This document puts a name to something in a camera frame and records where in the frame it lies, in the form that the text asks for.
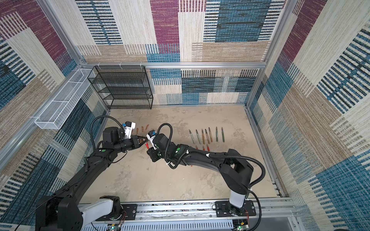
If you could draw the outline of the tan highlighter pen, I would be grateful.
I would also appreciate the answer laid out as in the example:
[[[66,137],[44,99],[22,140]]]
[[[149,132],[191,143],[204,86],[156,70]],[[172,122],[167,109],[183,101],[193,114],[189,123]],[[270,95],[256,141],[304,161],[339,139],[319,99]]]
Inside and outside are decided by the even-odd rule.
[[[209,130],[209,136],[210,136],[211,142],[213,142],[213,137],[212,137],[211,128],[209,127],[209,128],[208,128],[208,130]]]
[[[206,134],[207,142],[208,142],[208,144],[210,144],[210,138],[209,138],[209,135],[208,135],[207,129],[205,129],[204,131],[205,131],[205,134]]]
[[[201,133],[202,133],[203,144],[205,144],[205,136],[204,136],[204,130],[203,129],[201,129]]]

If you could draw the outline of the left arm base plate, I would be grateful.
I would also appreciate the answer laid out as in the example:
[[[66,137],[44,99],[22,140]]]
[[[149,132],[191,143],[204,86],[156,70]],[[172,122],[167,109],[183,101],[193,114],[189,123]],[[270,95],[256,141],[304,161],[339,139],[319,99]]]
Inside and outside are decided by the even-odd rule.
[[[135,220],[137,204],[121,204],[117,214],[108,214],[98,218],[96,221],[127,221]]]

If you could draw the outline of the mint highlighter pen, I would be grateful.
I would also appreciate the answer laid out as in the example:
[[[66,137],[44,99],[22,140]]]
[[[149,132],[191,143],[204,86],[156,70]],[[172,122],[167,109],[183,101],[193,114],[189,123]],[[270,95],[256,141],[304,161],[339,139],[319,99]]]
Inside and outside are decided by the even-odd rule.
[[[192,132],[191,132],[190,129],[189,129],[189,134],[190,134],[190,137],[192,139],[193,144],[195,144],[194,136],[193,136],[193,134],[192,134]]]
[[[200,135],[198,133],[198,130],[196,130],[196,135],[197,135],[197,139],[198,139],[199,144],[202,144],[201,139],[200,139]]]

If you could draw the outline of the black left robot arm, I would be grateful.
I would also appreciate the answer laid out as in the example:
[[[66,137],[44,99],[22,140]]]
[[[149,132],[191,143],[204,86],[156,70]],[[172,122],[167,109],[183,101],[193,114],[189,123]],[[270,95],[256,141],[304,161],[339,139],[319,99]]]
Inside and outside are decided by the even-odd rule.
[[[97,179],[121,152],[137,149],[143,144],[140,136],[132,135],[134,122],[103,131],[103,140],[85,158],[84,166],[69,182],[52,196],[43,196],[37,202],[35,229],[37,231],[80,231],[93,221],[106,217],[122,218],[123,208],[117,196],[103,196],[95,203],[80,207],[79,203]]]

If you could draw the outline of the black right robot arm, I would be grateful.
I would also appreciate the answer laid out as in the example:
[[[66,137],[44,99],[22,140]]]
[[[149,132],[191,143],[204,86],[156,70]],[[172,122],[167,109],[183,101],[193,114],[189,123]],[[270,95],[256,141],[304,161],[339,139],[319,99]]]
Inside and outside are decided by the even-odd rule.
[[[251,188],[264,179],[266,169],[260,161],[243,156],[234,149],[215,153],[185,144],[175,144],[171,141],[172,126],[164,123],[160,128],[164,126],[170,128],[169,137],[155,130],[149,131],[146,136],[152,145],[147,151],[151,160],[156,162],[164,159],[171,169],[183,165],[199,166],[219,172],[230,189],[228,203],[231,208],[242,208]]]

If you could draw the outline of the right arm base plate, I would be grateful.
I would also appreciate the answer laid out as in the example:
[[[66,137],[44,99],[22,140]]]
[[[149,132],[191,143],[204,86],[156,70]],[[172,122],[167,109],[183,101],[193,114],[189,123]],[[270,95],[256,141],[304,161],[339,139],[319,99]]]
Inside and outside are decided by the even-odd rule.
[[[244,200],[241,208],[230,204],[229,201],[216,201],[212,209],[216,211],[217,217],[256,216],[256,210],[252,200]]]

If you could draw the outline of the tan highlighter pen top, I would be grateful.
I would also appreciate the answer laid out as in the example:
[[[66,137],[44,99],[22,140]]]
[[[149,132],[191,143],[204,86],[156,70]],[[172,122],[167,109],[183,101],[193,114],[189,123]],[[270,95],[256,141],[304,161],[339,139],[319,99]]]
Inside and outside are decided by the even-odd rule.
[[[211,128],[209,127],[209,128],[208,128],[208,130],[209,130],[209,136],[210,136],[211,142],[213,142],[213,137],[212,137]]]

